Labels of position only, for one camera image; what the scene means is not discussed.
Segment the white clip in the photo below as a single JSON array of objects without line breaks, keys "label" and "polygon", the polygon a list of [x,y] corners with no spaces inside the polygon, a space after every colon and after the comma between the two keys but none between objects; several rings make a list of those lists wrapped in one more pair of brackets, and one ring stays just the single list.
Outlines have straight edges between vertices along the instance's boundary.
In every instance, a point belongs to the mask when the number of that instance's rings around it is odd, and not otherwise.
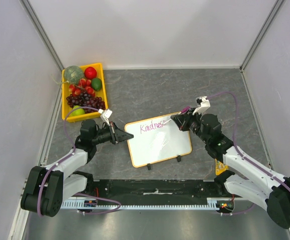
[{"label": "white clip", "polygon": [[207,109],[210,108],[210,102],[206,96],[198,97],[196,98],[196,101],[197,100],[201,100],[201,102],[198,104],[198,107],[194,110],[193,115],[196,113],[202,114],[203,112],[205,112]]},{"label": "white clip", "polygon": [[113,113],[113,111],[111,111],[108,108],[106,110],[99,109],[98,112],[101,114],[100,115],[100,118],[102,119],[102,121],[105,122],[106,124],[108,124],[108,126],[109,126],[109,120],[108,120],[108,118],[111,116],[111,114]]}]

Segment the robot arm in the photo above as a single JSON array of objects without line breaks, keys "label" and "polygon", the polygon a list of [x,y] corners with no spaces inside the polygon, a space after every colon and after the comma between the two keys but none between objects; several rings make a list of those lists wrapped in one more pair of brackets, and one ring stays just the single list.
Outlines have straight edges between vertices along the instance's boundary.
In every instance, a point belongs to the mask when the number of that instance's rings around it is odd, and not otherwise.
[{"label": "robot arm", "polygon": [[111,111],[101,112],[101,119],[106,123],[100,129],[96,122],[88,119],[82,122],[80,135],[77,137],[75,146],[67,155],[46,167],[35,166],[31,169],[24,194],[21,199],[21,208],[37,212],[39,189],[44,177],[51,167],[56,167],[50,172],[44,185],[41,197],[41,214],[53,217],[59,211],[63,200],[78,192],[89,189],[88,182],[92,182],[92,175],[76,171],[79,167],[87,164],[95,155],[97,145],[105,142],[118,144],[134,136],[121,129],[108,120]]},{"label": "robot arm", "polygon": [[271,219],[282,228],[290,227],[290,177],[277,173],[249,155],[221,132],[216,115],[204,114],[210,107],[207,97],[198,97],[197,108],[186,108],[170,118],[181,131],[192,131],[205,143],[207,153],[214,159],[236,169],[248,180],[232,171],[225,171],[215,181],[229,193],[239,195],[267,211]]}]

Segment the red apple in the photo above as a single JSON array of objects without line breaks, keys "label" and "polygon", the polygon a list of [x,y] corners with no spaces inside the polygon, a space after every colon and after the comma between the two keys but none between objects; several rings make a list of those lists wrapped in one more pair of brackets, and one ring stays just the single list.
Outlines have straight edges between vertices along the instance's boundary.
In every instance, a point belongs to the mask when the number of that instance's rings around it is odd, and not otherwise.
[{"label": "red apple", "polygon": [[91,86],[91,80],[90,80],[90,79],[87,79],[87,80],[86,80],[86,86],[88,86],[88,87]]},{"label": "red apple", "polygon": [[75,90],[76,90],[76,87],[75,87],[75,85],[73,85],[73,84],[70,84],[70,85],[69,85],[69,92],[71,92],[71,93],[74,93],[74,92],[75,92]]},{"label": "red apple", "polygon": [[97,71],[92,66],[90,66],[85,70],[85,77],[88,79],[94,79],[97,77]]}]

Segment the whiteboard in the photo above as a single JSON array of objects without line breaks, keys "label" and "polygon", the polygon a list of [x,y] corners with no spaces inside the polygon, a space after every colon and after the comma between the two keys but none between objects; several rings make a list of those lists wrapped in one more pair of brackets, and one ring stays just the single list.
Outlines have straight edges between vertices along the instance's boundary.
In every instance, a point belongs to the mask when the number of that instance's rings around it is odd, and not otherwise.
[{"label": "whiteboard", "polygon": [[135,168],[191,153],[189,132],[180,131],[173,121],[163,125],[175,114],[177,113],[125,125],[125,131],[134,135],[134,138],[127,142],[131,162]]}]

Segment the yellow tray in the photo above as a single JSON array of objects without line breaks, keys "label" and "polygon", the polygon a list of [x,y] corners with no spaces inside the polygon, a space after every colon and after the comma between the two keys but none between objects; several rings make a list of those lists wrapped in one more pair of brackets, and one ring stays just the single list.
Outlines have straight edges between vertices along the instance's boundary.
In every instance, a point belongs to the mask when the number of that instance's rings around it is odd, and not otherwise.
[{"label": "yellow tray", "polygon": [[[103,101],[105,102],[106,109],[108,108],[108,102],[107,102],[107,95],[106,95],[106,88],[105,88],[105,82],[104,82],[104,73],[103,73],[103,66],[101,63],[94,63],[90,65],[84,65],[80,66],[80,68],[85,71],[86,68],[88,67],[93,67],[97,71],[97,77],[101,79],[102,83],[102,88],[100,91],[95,91],[96,92],[96,97],[101,97]],[[64,79],[64,71],[62,73],[62,82],[65,82]],[[67,104],[66,98],[70,95],[69,92],[69,83],[64,83],[62,86],[62,118],[65,120],[67,114],[72,110],[71,107]],[[100,113],[98,112],[92,112],[92,113],[87,113],[79,116],[70,116],[67,118],[67,121],[70,123],[86,120],[86,119],[93,119],[93,118],[98,118],[100,117]]]}]

